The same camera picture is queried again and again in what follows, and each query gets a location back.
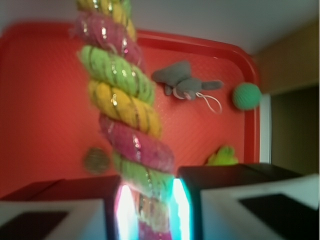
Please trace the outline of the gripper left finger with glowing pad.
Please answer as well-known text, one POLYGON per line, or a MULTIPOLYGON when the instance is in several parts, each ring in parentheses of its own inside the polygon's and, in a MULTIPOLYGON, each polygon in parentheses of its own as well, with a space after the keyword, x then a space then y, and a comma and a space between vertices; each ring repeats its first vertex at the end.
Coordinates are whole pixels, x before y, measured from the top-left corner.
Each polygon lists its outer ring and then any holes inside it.
POLYGON ((2 240, 136 240, 138 222, 118 175, 38 181, 0 199, 2 240))

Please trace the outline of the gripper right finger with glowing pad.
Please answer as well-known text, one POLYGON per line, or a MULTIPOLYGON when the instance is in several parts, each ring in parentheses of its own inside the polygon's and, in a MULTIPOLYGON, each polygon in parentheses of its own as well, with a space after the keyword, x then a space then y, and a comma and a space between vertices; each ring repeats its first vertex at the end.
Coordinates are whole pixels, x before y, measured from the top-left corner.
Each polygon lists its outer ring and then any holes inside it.
POLYGON ((174 181, 175 240, 317 240, 320 176, 267 163, 183 166, 174 181))

